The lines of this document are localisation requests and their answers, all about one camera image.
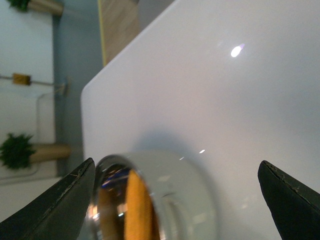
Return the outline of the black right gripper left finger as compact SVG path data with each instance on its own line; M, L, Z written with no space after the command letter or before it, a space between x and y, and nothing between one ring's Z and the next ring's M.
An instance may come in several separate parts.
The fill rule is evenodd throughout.
M91 201L95 163L88 158L0 223L2 240L75 240Z

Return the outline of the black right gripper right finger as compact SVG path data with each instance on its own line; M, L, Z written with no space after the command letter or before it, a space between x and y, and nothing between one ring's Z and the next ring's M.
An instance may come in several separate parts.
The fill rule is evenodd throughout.
M258 181L275 226L283 240L320 238L320 194L264 160Z

